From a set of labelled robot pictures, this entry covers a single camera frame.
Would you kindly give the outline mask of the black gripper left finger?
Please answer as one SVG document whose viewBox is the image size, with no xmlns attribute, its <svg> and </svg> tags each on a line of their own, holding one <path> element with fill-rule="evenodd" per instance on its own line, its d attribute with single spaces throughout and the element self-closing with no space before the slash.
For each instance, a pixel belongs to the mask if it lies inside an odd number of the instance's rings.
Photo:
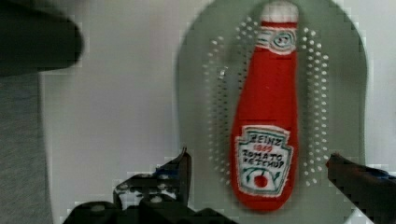
<svg viewBox="0 0 396 224">
<path fill-rule="evenodd" d="M 113 190 L 113 203 L 121 210 L 138 206 L 149 196 L 164 194 L 184 205 L 191 188 L 191 155 L 183 147 L 180 154 L 158 166 L 153 173 L 140 173 L 124 180 Z"/>
</svg>

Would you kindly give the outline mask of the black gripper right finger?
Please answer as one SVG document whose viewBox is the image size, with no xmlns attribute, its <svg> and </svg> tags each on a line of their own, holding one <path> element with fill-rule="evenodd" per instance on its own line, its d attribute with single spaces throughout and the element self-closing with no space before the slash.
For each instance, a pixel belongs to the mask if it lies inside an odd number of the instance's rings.
<svg viewBox="0 0 396 224">
<path fill-rule="evenodd" d="M 374 224 L 395 224 L 396 181 L 388 172 L 333 153 L 326 162 L 328 179 Z"/>
</svg>

